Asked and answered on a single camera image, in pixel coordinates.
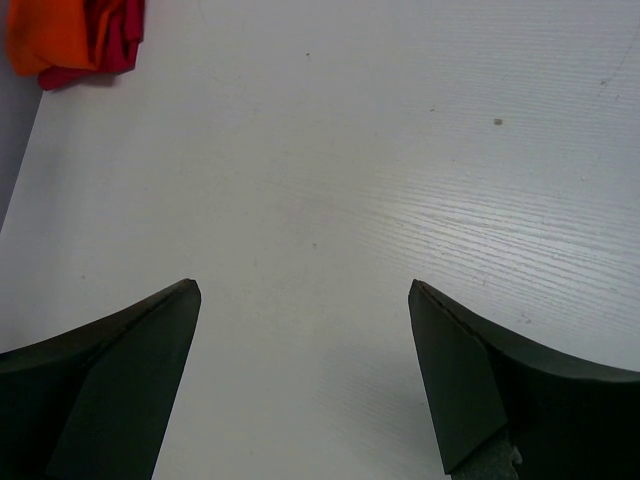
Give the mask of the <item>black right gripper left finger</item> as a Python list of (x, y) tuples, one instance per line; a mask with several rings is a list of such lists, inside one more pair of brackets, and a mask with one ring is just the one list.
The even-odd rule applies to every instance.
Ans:
[(2, 478), (151, 478), (200, 306), (197, 282), (184, 279), (2, 353)]

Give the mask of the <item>orange t shirt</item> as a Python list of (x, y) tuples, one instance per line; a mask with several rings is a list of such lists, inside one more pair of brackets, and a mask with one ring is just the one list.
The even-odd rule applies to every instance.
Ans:
[(114, 6), (111, 1), (11, 1), (5, 48), (14, 72), (31, 76), (51, 67), (96, 69)]

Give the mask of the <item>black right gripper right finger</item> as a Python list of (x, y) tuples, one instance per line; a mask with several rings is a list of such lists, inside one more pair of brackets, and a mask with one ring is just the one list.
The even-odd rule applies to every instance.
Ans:
[(408, 296), (437, 444), (454, 479), (635, 479), (639, 375), (530, 340), (422, 281)]

